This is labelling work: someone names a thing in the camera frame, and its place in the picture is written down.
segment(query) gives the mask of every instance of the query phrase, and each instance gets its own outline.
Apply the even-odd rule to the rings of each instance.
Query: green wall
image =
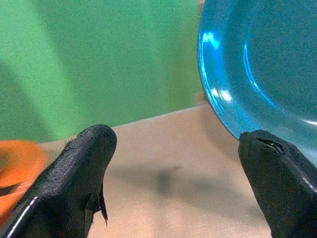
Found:
[[[0,139],[193,106],[198,21],[196,0],[0,1]]]

